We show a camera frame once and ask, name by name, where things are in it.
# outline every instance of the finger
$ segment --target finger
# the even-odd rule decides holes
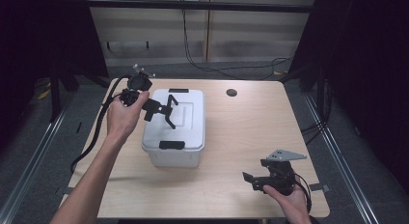
[[[116,94],[115,96],[113,96],[113,99],[111,101],[111,105],[117,105],[117,104],[123,104],[120,100],[120,94]]]
[[[282,201],[283,199],[285,199],[284,195],[281,194],[279,191],[277,191],[277,189],[275,189],[274,187],[270,186],[270,185],[265,185],[262,187],[262,189],[264,190],[264,192],[266,192],[270,197],[274,198],[277,200],[277,202],[280,203],[280,201]]]
[[[149,91],[143,91],[139,94],[138,99],[135,101],[131,107],[133,109],[142,109],[142,106],[147,102],[148,98],[150,97],[150,92]]]

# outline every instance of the wooden table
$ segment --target wooden table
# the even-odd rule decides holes
[[[253,191],[242,172],[268,176],[259,160],[277,149],[305,154],[291,161],[309,184],[318,183],[313,164],[283,84],[271,81],[153,79],[159,88],[204,92],[205,146],[198,168],[156,168],[142,150],[143,117],[121,150],[102,200],[99,217],[112,218],[269,218],[283,217],[268,195]],[[125,88],[125,80],[118,91]],[[228,89],[237,96],[229,97]],[[69,186],[75,186],[92,162],[106,134],[102,124],[92,152],[78,163]],[[91,142],[92,131],[86,147]],[[329,208],[322,191],[312,193],[311,215]]]

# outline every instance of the gray floor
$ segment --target gray floor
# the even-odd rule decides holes
[[[291,52],[291,50],[287,48],[284,52]],[[113,59],[115,54],[115,52],[107,54],[106,58]],[[120,59],[121,57],[118,57],[115,61],[120,62]],[[263,62],[251,59],[252,61],[245,63],[203,63],[200,66],[211,66],[218,69],[239,66],[264,66],[270,64],[272,59]],[[125,64],[126,67],[113,64],[109,68],[111,77],[114,78],[132,70],[131,66],[135,63],[132,61],[135,61],[135,59],[129,60],[129,64]],[[148,72],[155,73],[159,78],[232,79],[218,72],[205,72],[195,69],[190,64],[186,64],[186,60],[182,58],[176,59],[173,64],[155,64],[161,61],[165,60],[163,58],[151,58],[150,62],[140,65]],[[271,67],[265,69],[249,68],[244,70],[224,70],[223,72],[241,79],[256,80],[264,78],[275,71],[276,73],[272,73],[266,79],[275,80],[281,76],[281,73],[287,70],[289,64],[290,61],[276,66],[274,69]],[[48,222],[61,202],[62,194],[59,188],[68,184],[70,178],[69,164],[80,154],[84,147],[98,108],[106,93],[106,89],[82,77],[78,77],[78,80],[81,86],[69,104],[66,116],[34,179],[30,183],[29,189],[15,214],[13,223]],[[298,81],[291,80],[285,84],[285,87],[300,129],[313,124],[314,119],[305,100],[306,94],[300,92]],[[41,89],[42,86],[39,86],[36,95],[41,92]],[[63,92],[62,96],[63,98],[68,98],[69,93]],[[33,97],[20,122],[18,134],[13,142],[11,142],[8,152],[2,155],[0,161],[0,179],[2,182],[0,187],[1,206],[5,205],[7,198],[18,182],[19,176],[24,171],[43,133],[46,131],[49,125],[50,108],[50,97],[43,100]],[[328,125],[339,144],[342,156],[346,159],[357,183],[368,198],[370,206],[378,218],[378,222],[408,223],[408,196],[404,194],[389,171],[373,155],[366,140],[356,134],[355,126],[349,120],[348,115],[337,105],[336,98],[334,99]],[[305,139],[309,140],[312,135],[313,133],[306,135]],[[325,196],[331,213],[328,217],[322,218],[319,221],[321,223],[366,223],[324,139],[318,135],[308,145],[308,149],[320,182],[328,185],[330,188],[330,191],[326,192]],[[284,220],[272,219],[271,222],[283,223]],[[119,220],[101,219],[98,220],[98,223],[119,223]]]

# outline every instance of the wrist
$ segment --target wrist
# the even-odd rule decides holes
[[[102,146],[120,149],[125,142],[126,139],[120,137],[119,135],[107,135]]]
[[[291,224],[312,224],[313,222],[311,221],[310,217],[307,216],[302,216],[300,218],[298,218],[296,221],[294,222],[290,222]]]

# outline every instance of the metal bracket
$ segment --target metal bracket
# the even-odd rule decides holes
[[[309,188],[311,191],[322,190],[322,192],[324,193],[331,191],[330,187],[327,184],[321,184],[321,183],[309,184]]]
[[[276,150],[274,153],[270,154],[266,159],[274,161],[290,161],[295,159],[306,159],[307,156],[304,154],[296,154],[286,150]]]

